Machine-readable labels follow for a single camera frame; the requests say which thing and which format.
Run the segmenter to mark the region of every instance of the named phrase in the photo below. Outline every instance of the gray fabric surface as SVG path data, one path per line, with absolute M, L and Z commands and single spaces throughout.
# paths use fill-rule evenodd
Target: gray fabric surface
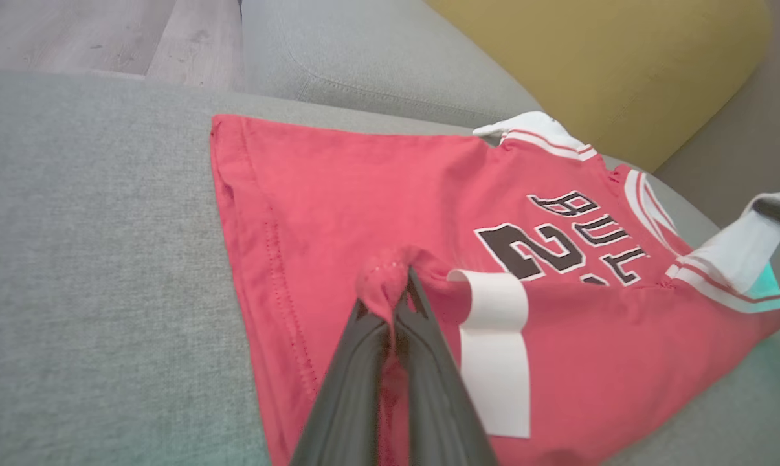
M 268 463 L 213 192 L 216 113 L 469 133 L 0 71 L 0 464 Z M 715 231 L 653 184 L 689 242 Z M 614 464 L 780 465 L 780 334 Z
M 422 0 L 246 0 L 247 91 L 476 127 L 537 101 Z

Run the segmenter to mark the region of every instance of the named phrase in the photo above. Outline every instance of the sofa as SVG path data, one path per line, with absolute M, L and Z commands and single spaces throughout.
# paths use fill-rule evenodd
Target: sofa
M 269 463 L 212 182 L 208 135 L 221 113 L 367 133 L 470 131 L 0 71 L 0 464 Z M 651 182 L 689 244 L 715 233 Z M 780 333 L 610 463 L 780 465 Z

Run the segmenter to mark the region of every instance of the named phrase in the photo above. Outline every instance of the yellow cushion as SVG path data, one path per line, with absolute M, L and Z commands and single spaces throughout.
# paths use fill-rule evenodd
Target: yellow cushion
M 654 170 L 766 50 L 761 0 L 426 0 L 601 153 Z

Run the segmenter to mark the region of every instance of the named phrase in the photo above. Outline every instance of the wooden floor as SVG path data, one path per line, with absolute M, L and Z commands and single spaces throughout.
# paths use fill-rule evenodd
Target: wooden floor
M 0 0 L 0 68 L 242 91 L 237 0 Z

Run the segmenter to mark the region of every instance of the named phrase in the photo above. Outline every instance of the basketball jersey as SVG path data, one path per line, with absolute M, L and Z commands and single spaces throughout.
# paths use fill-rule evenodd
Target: basketball jersey
M 498 147 L 218 115 L 212 167 L 272 462 L 289 463 L 351 310 L 392 324 L 418 272 L 503 465 L 597 464 L 780 330 L 750 209 L 692 251 L 646 173 L 539 112 Z M 381 463 L 407 464 L 384 368 Z

